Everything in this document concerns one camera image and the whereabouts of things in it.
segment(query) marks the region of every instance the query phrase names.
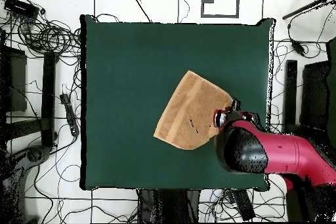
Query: cloth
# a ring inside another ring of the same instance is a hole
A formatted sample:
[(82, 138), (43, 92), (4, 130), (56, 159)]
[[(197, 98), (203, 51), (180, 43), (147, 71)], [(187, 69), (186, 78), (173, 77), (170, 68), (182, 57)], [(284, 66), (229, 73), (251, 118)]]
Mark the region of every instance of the cloth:
[(214, 111), (231, 104), (226, 91), (187, 71), (163, 111), (154, 137), (183, 150), (194, 150), (218, 133), (213, 125)]

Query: black bar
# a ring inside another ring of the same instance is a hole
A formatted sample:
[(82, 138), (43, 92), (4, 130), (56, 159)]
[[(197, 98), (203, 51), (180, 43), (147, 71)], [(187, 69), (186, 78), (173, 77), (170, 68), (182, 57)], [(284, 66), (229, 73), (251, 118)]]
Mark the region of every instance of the black bar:
[(285, 15), (285, 16), (282, 18), (282, 20), (286, 20), (286, 19), (289, 18), (289, 17), (292, 17), (292, 16), (294, 16), (294, 15), (296, 15), (296, 14), (299, 14), (300, 12), (303, 12), (303, 11), (305, 11), (305, 10), (311, 9), (312, 7), (315, 7), (315, 6), (317, 6), (318, 4), (323, 3), (323, 2), (324, 2), (324, 0), (317, 0), (317, 1), (314, 1), (314, 2), (312, 2), (312, 3), (310, 3), (310, 4), (307, 4), (307, 5), (305, 5), (304, 7), (301, 7), (301, 8), (299, 8), (299, 9), (297, 9), (297, 10), (295, 10), (295, 11), (293, 11), (293, 12), (287, 14), (287, 15)]
[(295, 125), (297, 107), (297, 61), (287, 60), (285, 64), (285, 80), (283, 92), (283, 132), (288, 131), (287, 125)]
[(49, 128), (49, 121), (42, 120), (26, 120), (21, 122), (14, 122), (7, 124), (7, 140), (12, 140), (22, 136), (26, 136), (32, 133), (36, 133), (42, 130), (46, 131)]
[(4, 62), (6, 32), (0, 29), (0, 162), (5, 158), (6, 140), (6, 111), (9, 101), (9, 86), (7, 70)]
[(43, 87), (42, 87), (42, 120), (47, 120), (47, 129), (41, 130), (43, 146), (52, 147), (54, 144), (54, 113), (55, 113), (55, 75), (58, 56), (54, 52), (44, 54)]
[(253, 205), (249, 199), (247, 190), (233, 190), (232, 194), (234, 195), (234, 200), (237, 203), (237, 208), (241, 215), (241, 218), (244, 221), (253, 219), (255, 217), (255, 212), (253, 209)]

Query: towel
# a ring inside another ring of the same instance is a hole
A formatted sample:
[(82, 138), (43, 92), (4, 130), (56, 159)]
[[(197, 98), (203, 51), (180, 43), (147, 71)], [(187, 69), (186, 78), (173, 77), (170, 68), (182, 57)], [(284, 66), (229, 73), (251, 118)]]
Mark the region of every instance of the towel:
[(154, 137), (183, 150), (194, 150), (218, 133), (213, 125), (215, 110), (231, 104), (226, 91), (187, 71), (163, 111)]

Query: green table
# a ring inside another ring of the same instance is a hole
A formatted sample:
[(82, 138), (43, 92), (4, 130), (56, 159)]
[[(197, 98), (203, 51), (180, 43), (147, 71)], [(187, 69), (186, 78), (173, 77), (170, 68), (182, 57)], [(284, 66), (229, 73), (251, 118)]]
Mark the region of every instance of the green table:
[(242, 26), (97, 23), (82, 16), (81, 25), (87, 68), (82, 187), (264, 187), (263, 175), (222, 169), (213, 139), (180, 150), (153, 134), (188, 70), (238, 98), (265, 126), (272, 19)]

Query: black cable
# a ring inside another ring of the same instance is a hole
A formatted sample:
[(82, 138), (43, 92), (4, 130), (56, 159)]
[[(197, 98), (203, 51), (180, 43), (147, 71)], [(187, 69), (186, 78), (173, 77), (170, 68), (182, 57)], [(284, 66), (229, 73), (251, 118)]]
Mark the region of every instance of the black cable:
[(102, 15), (114, 17), (114, 19), (115, 19), (116, 22), (118, 22), (118, 23), (120, 22), (118, 17), (116, 17), (115, 15), (112, 15), (112, 14), (108, 14), (108, 13), (102, 13), (102, 14), (98, 15), (96, 17), (96, 19), (98, 19), (99, 16), (102, 16)]
[(36, 186), (36, 180), (37, 180), (37, 177), (39, 176), (39, 170), (40, 170), (40, 165), (38, 165), (38, 167), (37, 167), (37, 174), (36, 174), (36, 176), (35, 176), (34, 184), (33, 184), (33, 185), (34, 185), (34, 187), (35, 187), (35, 190), (36, 190), (40, 195), (43, 195), (45, 198), (47, 198), (48, 200), (51, 201), (51, 207), (50, 207), (50, 209), (48, 210), (48, 212), (45, 214), (45, 216), (44, 216), (44, 218), (43, 218), (43, 220), (42, 220), (42, 223), (41, 223), (41, 224), (44, 224), (45, 219), (47, 218), (47, 216), (49, 215), (51, 209), (52, 209), (53, 206), (54, 206), (54, 201), (53, 201), (49, 196), (47, 196), (47, 195), (45, 195), (44, 193), (42, 193), (42, 192), (37, 188), (37, 186)]
[[(292, 42), (292, 45), (294, 44), (294, 46), (296, 46), (296, 47), (300, 47), (300, 46), (301, 46), (301, 48), (303, 48), (302, 45), (301, 45), (301, 43), (299, 43), (298, 41), (295, 41), (295, 40), (291, 37), (291, 34), (290, 34), (290, 31), (289, 31), (289, 30), (291, 29), (291, 23), (292, 23), (292, 21), (293, 21), (296, 17), (298, 17), (298, 16), (300, 16), (300, 15), (302, 15), (302, 14), (305, 14), (305, 13), (307, 13), (307, 12), (313, 11), (313, 10), (315, 10), (315, 9), (319, 9), (320, 7), (324, 7), (324, 6), (326, 6), (326, 5), (333, 4), (333, 3), (336, 3), (336, 0), (331, 0), (331, 1), (329, 1), (329, 2), (319, 4), (319, 5), (317, 5), (317, 6), (313, 7), (313, 8), (311, 8), (311, 9), (308, 9), (308, 10), (306, 10), (306, 11), (303, 11), (303, 12), (297, 14), (296, 16), (294, 16), (294, 17), (290, 20), (289, 24), (287, 25), (287, 32), (288, 32), (288, 37), (290, 38), (290, 40), (291, 40), (291, 42)], [(319, 35), (319, 37), (318, 37), (317, 42), (315, 43), (315, 44), (316, 44), (316, 47), (317, 47), (318, 50), (319, 50), (318, 53), (317, 53), (315, 56), (306, 56), (306, 55), (303, 54), (304, 52), (302, 52), (301, 55), (302, 55), (303, 57), (305, 57), (305, 58), (315, 58), (315, 57), (317, 57), (317, 56), (322, 52), (321, 46), (318, 44), (318, 42), (319, 42), (319, 40), (320, 40), (320, 38), (321, 38), (321, 35), (322, 35), (322, 32), (323, 32), (324, 27), (325, 27), (325, 25), (326, 25), (327, 19), (329, 18), (330, 14), (332, 13), (332, 11), (333, 11), (333, 9), (334, 9), (335, 7), (336, 7), (336, 5), (332, 8), (332, 10), (331, 10), (330, 13), (328, 14), (327, 18), (325, 19), (325, 22), (324, 22), (323, 28), (322, 28), (322, 30), (321, 30), (321, 33), (320, 33), (320, 35)]]
[(190, 11), (190, 5), (188, 4), (188, 2), (187, 2), (186, 0), (183, 0), (183, 1), (188, 5), (188, 12), (186, 13), (186, 16), (182, 18), (182, 20), (181, 20), (180, 23), (182, 23), (182, 21), (183, 21), (185, 18), (188, 17), (188, 15), (189, 15), (189, 11)]
[(150, 23), (152, 23), (152, 21), (150, 20), (150, 18), (148, 17), (148, 15), (145, 13), (144, 9), (141, 7), (141, 4), (139, 3), (139, 1), (138, 1), (138, 0), (135, 0), (135, 1), (136, 1), (136, 3), (138, 4), (138, 6), (141, 8), (141, 10), (142, 10), (142, 12), (144, 13), (144, 15), (146, 15), (148, 21), (149, 21)]

